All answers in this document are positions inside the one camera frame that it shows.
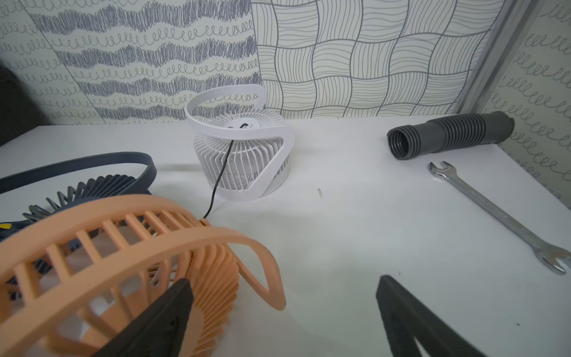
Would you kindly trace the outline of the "silver wrench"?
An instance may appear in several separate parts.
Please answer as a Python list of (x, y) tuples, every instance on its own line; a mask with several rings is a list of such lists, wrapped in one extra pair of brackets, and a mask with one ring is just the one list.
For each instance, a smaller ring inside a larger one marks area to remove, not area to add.
[(568, 250), (541, 239), (514, 217), (507, 214), (507, 212), (502, 208), (462, 180), (458, 176), (457, 170), (452, 164), (449, 164), (448, 162), (441, 162), (441, 164), (442, 167), (438, 167), (434, 162), (430, 162), (428, 164), (428, 169), (433, 176), (444, 179), (452, 184), (461, 193), (471, 199), (471, 201), (475, 202), (483, 208), (484, 211), (492, 215), (497, 221), (502, 223), (511, 232), (521, 238), (523, 242), (531, 247), (535, 256), (544, 266), (547, 267), (547, 269), (557, 275), (566, 275), (567, 270), (561, 263), (564, 263), (568, 269), (570, 269), (570, 252)]

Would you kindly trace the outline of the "black yellow toolbox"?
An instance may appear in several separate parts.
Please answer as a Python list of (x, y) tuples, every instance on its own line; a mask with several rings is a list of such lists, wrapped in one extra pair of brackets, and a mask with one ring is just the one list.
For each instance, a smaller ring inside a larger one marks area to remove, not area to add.
[(1, 65), (1, 145), (49, 123), (47, 116), (25, 92), (22, 82)]

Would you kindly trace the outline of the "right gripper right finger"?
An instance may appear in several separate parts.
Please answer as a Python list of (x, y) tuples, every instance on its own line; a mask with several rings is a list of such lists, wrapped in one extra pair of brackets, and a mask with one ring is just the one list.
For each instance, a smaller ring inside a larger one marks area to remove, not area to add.
[(380, 277), (376, 300), (394, 356), (478, 356), (484, 354), (430, 311), (397, 280)]

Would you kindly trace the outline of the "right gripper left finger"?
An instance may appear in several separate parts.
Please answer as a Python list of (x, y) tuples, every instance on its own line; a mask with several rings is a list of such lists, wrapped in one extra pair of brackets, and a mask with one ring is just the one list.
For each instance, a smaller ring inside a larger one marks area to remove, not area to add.
[(177, 356), (193, 306), (188, 279), (174, 283), (95, 356)]

